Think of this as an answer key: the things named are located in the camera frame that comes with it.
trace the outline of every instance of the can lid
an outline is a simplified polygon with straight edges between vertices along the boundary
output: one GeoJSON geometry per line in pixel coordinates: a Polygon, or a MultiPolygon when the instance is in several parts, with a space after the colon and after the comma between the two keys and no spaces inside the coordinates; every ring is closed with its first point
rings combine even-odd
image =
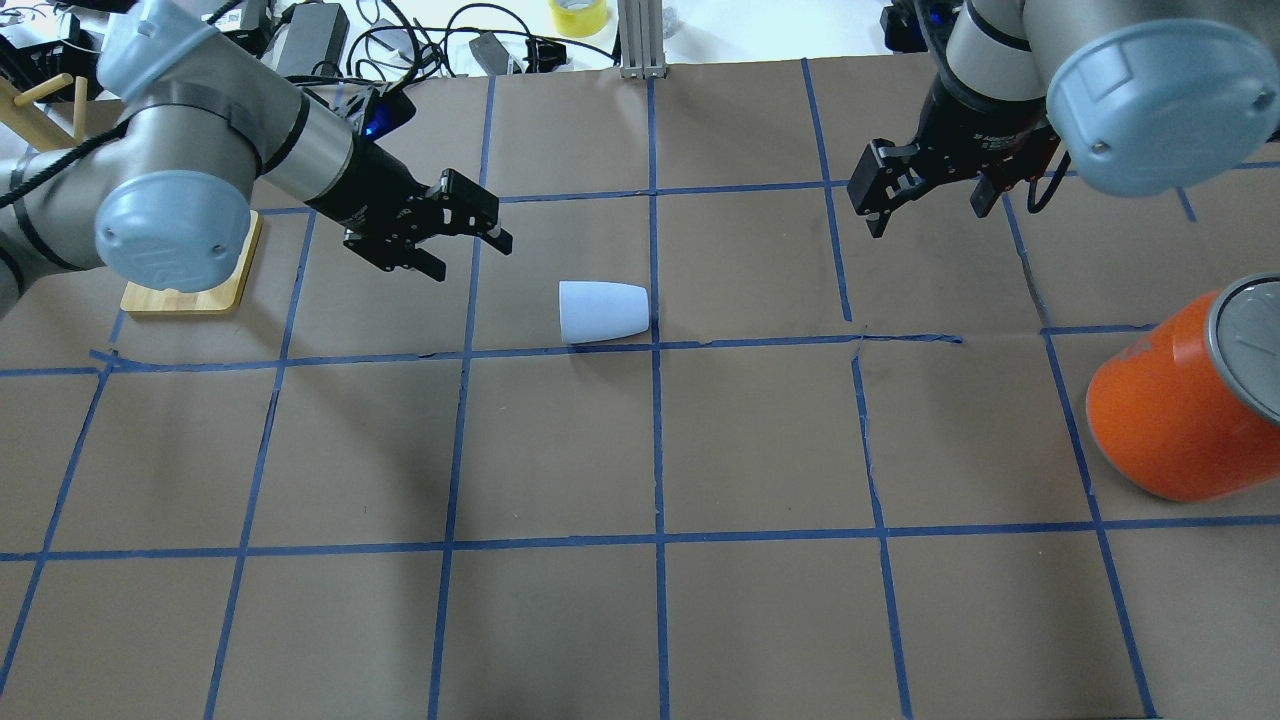
{"type": "Polygon", "coordinates": [[[1280,424],[1280,273],[1226,288],[1210,311],[1208,341],[1231,392],[1280,424]]]}

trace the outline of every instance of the wooden base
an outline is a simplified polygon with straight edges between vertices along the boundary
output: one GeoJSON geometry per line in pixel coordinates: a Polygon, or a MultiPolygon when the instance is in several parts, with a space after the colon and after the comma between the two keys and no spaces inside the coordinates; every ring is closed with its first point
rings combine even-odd
{"type": "Polygon", "coordinates": [[[241,250],[236,272],[223,284],[204,292],[178,292],[177,290],[151,290],[129,283],[120,299],[120,310],[131,315],[223,315],[234,310],[244,295],[248,270],[253,264],[257,236],[262,232],[262,217],[250,214],[248,234],[241,250]]]}

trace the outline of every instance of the blue tape grid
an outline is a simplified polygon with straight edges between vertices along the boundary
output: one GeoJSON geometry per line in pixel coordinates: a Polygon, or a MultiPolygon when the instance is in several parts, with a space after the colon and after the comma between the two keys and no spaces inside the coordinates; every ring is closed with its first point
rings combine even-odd
{"type": "MultiPolygon", "coordinates": [[[[650,311],[653,315],[652,337],[650,342],[648,343],[590,346],[590,347],[541,347],[541,348],[475,351],[472,348],[472,338],[475,329],[475,304],[476,304],[476,286],[479,281],[480,243],[479,240],[474,240],[471,287],[467,304],[466,347],[463,351],[438,352],[431,355],[366,355],[366,356],[343,356],[343,357],[289,359],[288,346],[292,340],[293,319],[297,311],[297,302],[310,251],[311,234],[315,227],[315,214],[312,210],[306,208],[278,208],[278,209],[260,210],[260,213],[265,217],[306,214],[308,215],[308,222],[307,222],[306,240],[303,243],[302,254],[298,263],[298,272],[294,281],[293,296],[291,297],[289,314],[285,322],[285,331],[284,331],[284,337],[282,340],[280,354],[276,360],[261,361],[261,363],[232,363],[232,364],[154,365],[146,363],[136,363],[120,357],[115,352],[110,354],[95,352],[92,354],[92,356],[100,363],[99,366],[29,368],[29,369],[0,370],[0,378],[91,375],[91,374],[97,375],[99,378],[97,388],[95,389],[93,397],[90,402],[90,407],[86,413],[84,423],[81,428],[79,436],[77,437],[76,445],[73,447],[72,456],[63,478],[63,483],[59,487],[58,500],[55,502],[52,515],[46,528],[41,550],[36,552],[9,552],[9,553],[0,552],[0,562],[35,562],[32,577],[31,580],[28,582],[27,592],[23,598],[22,607],[19,610],[18,620],[14,625],[13,634],[5,650],[4,665],[0,666],[0,693],[4,692],[5,683],[8,682],[9,673],[13,667],[14,656],[19,647],[23,629],[26,626],[27,618],[29,616],[31,606],[35,600],[40,579],[42,577],[45,566],[49,562],[104,561],[104,560],[120,560],[120,559],[180,559],[180,557],[234,559],[236,570],[233,573],[232,587],[228,593],[228,603],[224,614],[223,629],[219,638],[219,647],[215,657],[214,673],[210,679],[210,691],[205,708],[205,717],[207,720],[212,717],[214,710],[216,707],[216,696],[218,696],[219,682],[221,678],[221,669],[225,661],[227,644],[230,637],[232,624],[234,621],[236,601],[239,592],[239,583],[243,577],[244,560],[247,557],[360,555],[360,553],[388,553],[388,552],[442,552],[444,562],[442,562],[435,648],[433,652],[431,679],[429,688],[429,717],[434,719],[438,716],[438,710],[439,710],[440,673],[443,665],[443,643],[445,639],[448,589],[449,589],[453,552],[477,552],[477,551],[512,550],[512,548],[653,544],[655,547],[655,570],[657,570],[657,588],[658,588],[657,643],[658,643],[658,662],[659,662],[660,714],[662,717],[667,720],[671,716],[669,671],[668,671],[668,656],[667,656],[667,626],[666,626],[667,624],[666,546],[667,544],[709,543],[709,542],[780,542],[780,541],[805,541],[805,539],[876,539],[881,547],[882,580],[884,585],[886,610],[888,615],[890,633],[893,646],[893,662],[899,683],[901,710],[905,717],[911,719],[913,710],[911,710],[910,685],[908,680],[908,664],[901,642],[901,626],[900,626],[901,623],[897,615],[888,541],[891,538],[906,538],[906,537],[956,537],[956,536],[1092,532],[1098,538],[1100,552],[1102,555],[1103,565],[1107,574],[1107,580],[1111,587],[1112,598],[1116,606],[1116,614],[1120,620],[1121,632],[1124,634],[1125,647],[1129,652],[1130,662],[1133,666],[1135,684],[1138,687],[1139,697],[1143,702],[1143,710],[1148,717],[1156,717],[1155,703],[1152,701],[1151,692],[1147,685],[1140,655],[1137,647],[1137,641],[1134,638],[1133,628],[1129,621],[1119,573],[1116,570],[1115,561],[1110,550],[1110,543],[1107,539],[1107,532],[1164,529],[1164,528],[1258,527],[1258,525],[1274,527],[1274,525],[1280,525],[1280,515],[1132,519],[1132,520],[1106,520],[1102,518],[1097,498],[1093,496],[1092,492],[1092,478],[1089,475],[1088,465],[1084,460],[1083,445],[1080,442],[1080,437],[1076,430],[1075,415],[1071,409],[1069,397],[1066,395],[1065,382],[1062,379],[1061,366],[1057,360],[1057,352],[1053,345],[1053,338],[1060,336],[1074,336],[1074,334],[1144,332],[1152,329],[1153,325],[1056,327],[1052,324],[1052,322],[1050,322],[1048,307],[1044,306],[1043,300],[1039,297],[1034,299],[1037,301],[1037,305],[1041,306],[1043,316],[1046,318],[1044,323],[1046,327],[1042,331],[1042,336],[1044,341],[1046,354],[1048,355],[1050,365],[1052,369],[1055,384],[1059,391],[1059,400],[1062,405],[1064,420],[1068,424],[1068,432],[1070,433],[1071,437],[1073,450],[1075,452],[1082,483],[1085,491],[1085,497],[1088,500],[1091,510],[1089,521],[1020,523],[1020,524],[988,524],[988,525],[936,525],[936,527],[887,525],[884,521],[883,507],[881,506],[879,496],[876,488],[874,462],[872,460],[870,433],[868,427],[869,413],[867,407],[865,388],[863,387],[860,360],[855,359],[852,361],[851,370],[852,370],[855,395],[858,398],[859,427],[861,433],[864,459],[867,464],[868,489],[872,496],[874,527],[835,528],[835,529],[792,529],[792,530],[765,530],[765,532],[723,532],[723,533],[667,533],[666,532],[663,487],[662,487],[662,452],[663,452],[662,451],[662,352],[696,350],[707,347],[764,347],[764,346],[780,346],[780,345],[824,345],[824,343],[861,342],[861,341],[950,342],[950,343],[963,342],[963,338],[947,334],[869,336],[858,333],[838,334],[838,336],[812,336],[812,337],[721,340],[713,342],[662,341],[660,328],[658,323],[658,296],[659,296],[658,197],[668,195],[768,192],[768,191],[785,191],[785,190],[822,188],[824,191],[827,201],[828,225],[832,236],[831,237],[832,252],[836,263],[841,307],[845,313],[846,320],[851,318],[851,310],[849,306],[849,297],[847,297],[847,283],[844,272],[845,270],[844,259],[840,252],[840,236],[836,224],[835,199],[832,193],[832,191],[836,187],[844,186],[844,182],[832,179],[829,174],[826,142],[822,131],[822,120],[818,111],[818,101],[817,101],[817,95],[814,92],[813,77],[810,73],[808,60],[801,61],[801,72],[804,74],[805,91],[809,99],[809,110],[814,124],[815,142],[822,161],[822,168],[820,168],[822,181],[742,184],[742,186],[712,186],[712,187],[671,187],[671,188],[658,187],[658,156],[657,156],[657,142],[655,142],[657,137],[655,97],[654,97],[654,83],[650,79],[648,81],[648,108],[646,108],[648,129],[649,129],[649,186],[646,188],[636,191],[616,191],[616,192],[527,195],[527,196],[512,196],[503,199],[504,202],[545,202],[545,201],[564,201],[564,200],[593,200],[593,199],[609,199],[609,197],[648,196],[649,211],[650,211],[650,287],[652,287],[650,311]],[[458,480],[461,475],[461,456],[462,456],[461,454],[462,454],[462,443],[466,428],[466,398],[468,389],[470,361],[472,359],[480,359],[480,357],[525,357],[525,356],[540,356],[540,355],[594,354],[594,352],[650,352],[653,356],[654,503],[657,510],[654,521],[654,533],[631,534],[631,536],[573,536],[573,537],[559,537],[559,538],[456,541],[453,530],[457,519],[457,495],[458,495],[458,480]],[[410,361],[431,361],[431,360],[462,360],[463,365],[462,375],[460,379],[458,414],[456,420],[454,456],[453,456],[453,468],[451,471],[449,506],[447,515],[445,539],[443,542],[428,542],[428,543],[364,543],[364,544],[342,544],[342,546],[329,544],[329,546],[261,546],[261,547],[251,546],[250,537],[253,523],[253,512],[256,509],[262,468],[265,465],[266,452],[270,442],[271,427],[275,419],[276,402],[279,398],[280,388],[283,387],[285,370],[289,366],[306,366],[306,365],[356,364],[356,363],[410,363],[410,361]],[[70,489],[70,483],[73,480],[86,437],[92,425],[93,415],[101,401],[102,393],[106,389],[106,384],[111,374],[152,373],[152,372],[155,373],[236,372],[236,370],[251,370],[251,369],[266,369],[266,368],[274,368],[276,370],[276,378],[273,386],[271,401],[269,404],[268,415],[264,420],[262,441],[260,445],[259,456],[255,465],[253,482],[251,486],[250,498],[246,505],[246,514],[241,533],[241,541],[237,547],[105,550],[105,551],[51,550],[54,534],[56,533],[58,521],[61,515],[61,509],[65,502],[67,495],[70,489]]],[[[488,179],[486,178],[488,152],[489,152],[489,141],[492,136],[492,123],[493,123],[493,96],[494,96],[494,83],[490,79],[488,97],[486,97],[486,106],[485,106],[485,132],[483,142],[481,176],[480,176],[481,183],[484,183],[488,179]]],[[[1276,168],[1280,168],[1280,163],[1275,161],[1244,163],[1238,167],[1238,169],[1240,170],[1258,170],[1258,169],[1276,169],[1276,168]]],[[[1197,222],[1194,208],[1192,206],[1192,202],[1187,196],[1185,191],[1179,188],[1178,196],[1187,214],[1188,220],[1197,222]]],[[[1012,208],[1009,204],[1007,199],[1005,200],[1005,204],[1006,204],[1006,217],[1010,223],[1010,231],[1014,238],[1015,249],[1024,263],[1024,268],[1029,273],[1030,258],[1028,256],[1028,251],[1023,242],[1020,229],[1018,228],[1016,217],[1014,215],[1012,208]]],[[[123,327],[123,319],[124,319],[123,314],[118,314],[115,318],[110,333],[110,342],[113,345],[119,338],[119,333],[123,327]]]]}

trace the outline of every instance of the plastic cup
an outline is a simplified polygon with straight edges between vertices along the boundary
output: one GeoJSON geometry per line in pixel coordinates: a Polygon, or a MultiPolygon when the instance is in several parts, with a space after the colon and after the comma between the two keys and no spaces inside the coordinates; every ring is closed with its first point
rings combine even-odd
{"type": "Polygon", "coordinates": [[[566,345],[617,340],[649,329],[649,291],[625,283],[561,281],[566,345]]]}
{"type": "Polygon", "coordinates": [[[1107,460],[1161,497],[1280,478],[1280,273],[1199,297],[1108,360],[1085,413],[1107,460]]]}

